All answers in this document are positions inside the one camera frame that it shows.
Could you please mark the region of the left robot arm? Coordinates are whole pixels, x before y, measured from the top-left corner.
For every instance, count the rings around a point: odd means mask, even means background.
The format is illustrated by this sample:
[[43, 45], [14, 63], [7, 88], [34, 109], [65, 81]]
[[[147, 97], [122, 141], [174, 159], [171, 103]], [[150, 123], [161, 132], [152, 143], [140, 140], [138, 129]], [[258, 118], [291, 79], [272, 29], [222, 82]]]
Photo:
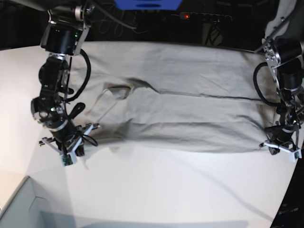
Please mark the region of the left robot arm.
[[[291, 161], [302, 158], [299, 131], [304, 123], [304, 42], [287, 38], [290, 23], [304, 11], [302, 0], [280, 0], [274, 19], [268, 22], [262, 45], [255, 52], [263, 51], [265, 61], [254, 70], [253, 82], [258, 96], [268, 106], [275, 107], [279, 120], [265, 128], [267, 140], [260, 147], [268, 147], [272, 155], [286, 152]], [[257, 74], [268, 67], [276, 86], [279, 102], [270, 102], [258, 86]]]

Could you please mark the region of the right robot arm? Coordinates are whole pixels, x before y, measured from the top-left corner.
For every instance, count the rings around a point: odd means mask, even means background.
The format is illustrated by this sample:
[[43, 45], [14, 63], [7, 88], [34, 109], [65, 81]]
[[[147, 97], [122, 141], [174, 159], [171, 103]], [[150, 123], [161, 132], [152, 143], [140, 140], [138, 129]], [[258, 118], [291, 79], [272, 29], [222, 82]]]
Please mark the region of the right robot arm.
[[[53, 135], [43, 139], [41, 144], [55, 142], [56, 150], [65, 160], [73, 154], [84, 156], [85, 141], [97, 146], [97, 142], [88, 136], [95, 125], [89, 124], [83, 128], [73, 123], [73, 119], [84, 110], [85, 104], [76, 104], [70, 114], [66, 109], [68, 103], [81, 95], [90, 79], [91, 63], [81, 47], [91, 27], [90, 15], [94, 9], [123, 27], [136, 29], [135, 24], [124, 22], [96, 0], [74, 0], [60, 3], [47, 11], [48, 26], [40, 44], [49, 52], [49, 56], [38, 73], [41, 90], [39, 96], [31, 101], [31, 113], [34, 120]], [[79, 90], [74, 92], [68, 83], [72, 57], [76, 55], [81, 55], [86, 62], [86, 76]]]

